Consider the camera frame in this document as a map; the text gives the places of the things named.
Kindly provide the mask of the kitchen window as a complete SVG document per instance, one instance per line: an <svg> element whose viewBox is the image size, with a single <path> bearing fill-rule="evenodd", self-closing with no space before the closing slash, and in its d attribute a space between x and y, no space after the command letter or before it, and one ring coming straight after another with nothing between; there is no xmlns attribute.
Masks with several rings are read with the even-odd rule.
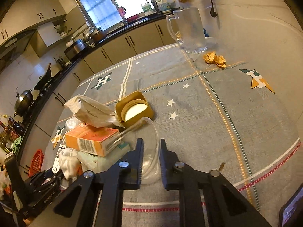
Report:
<svg viewBox="0 0 303 227"><path fill-rule="evenodd" d="M106 30L136 14L157 12L155 0L76 0L88 24Z"/></svg>

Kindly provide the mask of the black phone screen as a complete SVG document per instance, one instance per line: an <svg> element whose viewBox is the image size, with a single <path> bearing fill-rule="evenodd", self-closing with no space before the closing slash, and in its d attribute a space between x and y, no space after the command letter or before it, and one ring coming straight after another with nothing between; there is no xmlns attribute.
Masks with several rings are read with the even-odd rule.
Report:
<svg viewBox="0 0 303 227"><path fill-rule="evenodd" d="M279 227L303 227L302 184L279 211Z"/></svg>

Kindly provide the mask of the crumpled orange peel scrap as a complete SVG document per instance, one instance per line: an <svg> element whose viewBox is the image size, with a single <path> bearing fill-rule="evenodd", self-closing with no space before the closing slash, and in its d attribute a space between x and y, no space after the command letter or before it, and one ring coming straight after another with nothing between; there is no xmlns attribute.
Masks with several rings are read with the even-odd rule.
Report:
<svg viewBox="0 0 303 227"><path fill-rule="evenodd" d="M215 51L204 54L203 60L207 64L215 64L219 68L226 68L226 59L222 55L217 55Z"/></svg>

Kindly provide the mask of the orange medicine box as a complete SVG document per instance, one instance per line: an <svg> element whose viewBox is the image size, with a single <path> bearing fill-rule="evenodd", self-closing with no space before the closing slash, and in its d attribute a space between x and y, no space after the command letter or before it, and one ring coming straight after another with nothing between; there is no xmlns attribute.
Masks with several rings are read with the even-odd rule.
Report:
<svg viewBox="0 0 303 227"><path fill-rule="evenodd" d="M79 124L65 133L65 142L69 148L105 157L117 146L114 142L119 134L118 129Z"/></svg>

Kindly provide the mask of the clear plastic bag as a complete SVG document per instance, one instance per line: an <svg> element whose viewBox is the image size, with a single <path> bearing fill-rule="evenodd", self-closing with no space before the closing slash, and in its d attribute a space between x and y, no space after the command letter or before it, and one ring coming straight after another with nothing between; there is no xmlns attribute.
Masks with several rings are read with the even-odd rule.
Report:
<svg viewBox="0 0 303 227"><path fill-rule="evenodd" d="M114 135L113 141L109 144L112 146L126 142L130 149L134 150L139 138L143 139L144 146L141 183L143 185L153 184L161 177L159 162L161 145L156 126L150 118L142 117L123 132Z"/></svg>

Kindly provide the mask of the steel lidded wok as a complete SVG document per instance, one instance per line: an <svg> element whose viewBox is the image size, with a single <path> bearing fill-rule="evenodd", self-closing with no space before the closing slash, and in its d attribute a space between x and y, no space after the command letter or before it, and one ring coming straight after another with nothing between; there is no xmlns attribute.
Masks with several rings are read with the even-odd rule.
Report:
<svg viewBox="0 0 303 227"><path fill-rule="evenodd" d="M16 102L14 105L14 116L20 116L23 117L29 107L32 105L34 99L32 90L25 90L21 94L18 93L17 88L15 89L16 92Z"/></svg>

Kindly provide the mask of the silver rice cooker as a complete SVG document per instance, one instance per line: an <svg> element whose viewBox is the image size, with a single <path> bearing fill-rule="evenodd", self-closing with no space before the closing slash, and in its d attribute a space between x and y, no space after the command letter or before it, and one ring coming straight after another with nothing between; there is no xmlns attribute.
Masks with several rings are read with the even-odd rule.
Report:
<svg viewBox="0 0 303 227"><path fill-rule="evenodd" d="M72 60L75 58L78 54L80 54L84 49L86 49L87 45L83 40L79 39L72 43L65 51L65 56Z"/></svg>

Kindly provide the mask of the beige lower kitchen cabinets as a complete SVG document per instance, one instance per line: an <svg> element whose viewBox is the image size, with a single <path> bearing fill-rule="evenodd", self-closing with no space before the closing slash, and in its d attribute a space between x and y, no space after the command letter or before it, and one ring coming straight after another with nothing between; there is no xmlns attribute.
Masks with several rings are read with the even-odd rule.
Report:
<svg viewBox="0 0 303 227"><path fill-rule="evenodd" d="M36 138L50 136L64 103L84 80L98 75L109 67L120 67L129 60L136 61L147 55L173 47L166 17L143 19L102 40L94 48L86 48L76 55L69 67L55 75L46 91L30 107L23 124L26 132L17 161L23 178L28 178L33 156L46 145L35 145Z"/></svg>

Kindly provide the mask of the clear glass beer mug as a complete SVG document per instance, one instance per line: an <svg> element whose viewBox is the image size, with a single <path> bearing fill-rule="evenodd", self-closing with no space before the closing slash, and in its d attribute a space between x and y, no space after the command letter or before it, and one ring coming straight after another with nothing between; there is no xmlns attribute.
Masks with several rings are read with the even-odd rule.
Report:
<svg viewBox="0 0 303 227"><path fill-rule="evenodd" d="M176 21L180 38L172 28L172 21ZM200 54L207 50L204 28L198 8L190 7L176 10L166 16L167 29L170 36L179 47L188 54Z"/></svg>

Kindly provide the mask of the beige kitchen cabinets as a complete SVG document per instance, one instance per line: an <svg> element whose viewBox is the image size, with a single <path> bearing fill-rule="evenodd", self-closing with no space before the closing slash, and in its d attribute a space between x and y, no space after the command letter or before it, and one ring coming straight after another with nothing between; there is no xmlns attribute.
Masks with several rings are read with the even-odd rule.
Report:
<svg viewBox="0 0 303 227"><path fill-rule="evenodd" d="M26 132L17 161L23 178L28 178L33 156L46 145L35 145L36 138L50 136L64 103L84 80L98 75L109 67L120 67L129 60L136 61L147 55L173 47L166 17L143 19L102 40L94 48L86 48L76 55L69 67L55 75L46 91L30 107L23 124Z"/></svg>
<svg viewBox="0 0 303 227"><path fill-rule="evenodd" d="M65 14L59 0L16 0L1 21L1 43L31 26Z"/></svg>

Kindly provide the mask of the green tissue pack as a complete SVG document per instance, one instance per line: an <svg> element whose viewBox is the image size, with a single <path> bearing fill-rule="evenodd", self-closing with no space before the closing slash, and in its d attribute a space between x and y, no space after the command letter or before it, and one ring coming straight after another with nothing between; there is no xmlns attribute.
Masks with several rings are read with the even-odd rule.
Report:
<svg viewBox="0 0 303 227"><path fill-rule="evenodd" d="M94 173L99 173L107 171L112 165L119 161L129 151L129 144L123 142L117 147L115 147L105 157L100 157L79 151L77 153L77 158L81 162L83 172L93 171Z"/></svg>

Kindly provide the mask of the black frying pan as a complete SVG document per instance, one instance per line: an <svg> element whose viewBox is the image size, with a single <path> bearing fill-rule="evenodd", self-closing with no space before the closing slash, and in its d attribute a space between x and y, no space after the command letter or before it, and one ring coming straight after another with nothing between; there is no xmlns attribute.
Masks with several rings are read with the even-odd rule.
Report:
<svg viewBox="0 0 303 227"><path fill-rule="evenodd" d="M48 64L46 73L42 76L42 78L38 81L38 83L35 85L33 89L35 91L41 90L47 84L50 78L51 78L51 63Z"/></svg>

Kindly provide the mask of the white paper packet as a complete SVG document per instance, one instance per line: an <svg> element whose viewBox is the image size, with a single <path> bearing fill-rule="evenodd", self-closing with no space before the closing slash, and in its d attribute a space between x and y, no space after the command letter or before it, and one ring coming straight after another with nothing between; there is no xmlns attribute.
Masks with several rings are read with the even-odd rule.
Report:
<svg viewBox="0 0 303 227"><path fill-rule="evenodd" d="M96 100L84 95L76 95L64 104L73 115L95 128L109 126L123 127L118 121L116 112Z"/></svg>

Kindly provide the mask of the yellow square lid container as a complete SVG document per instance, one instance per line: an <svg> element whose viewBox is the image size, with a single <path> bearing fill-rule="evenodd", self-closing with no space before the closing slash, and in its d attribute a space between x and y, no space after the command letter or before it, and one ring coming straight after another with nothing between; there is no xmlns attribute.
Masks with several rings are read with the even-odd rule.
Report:
<svg viewBox="0 0 303 227"><path fill-rule="evenodd" d="M154 111L144 95L135 91L122 98L115 106L118 121L124 128L129 128L142 117L153 119Z"/></svg>

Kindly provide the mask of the beige upper kitchen cabinets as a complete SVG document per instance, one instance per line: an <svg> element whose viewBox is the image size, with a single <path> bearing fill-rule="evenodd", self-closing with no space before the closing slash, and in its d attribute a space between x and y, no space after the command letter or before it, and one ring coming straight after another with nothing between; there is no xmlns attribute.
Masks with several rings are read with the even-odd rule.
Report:
<svg viewBox="0 0 303 227"><path fill-rule="evenodd" d="M16 0L1 21L1 43L31 26L65 14L59 0Z"/></svg>

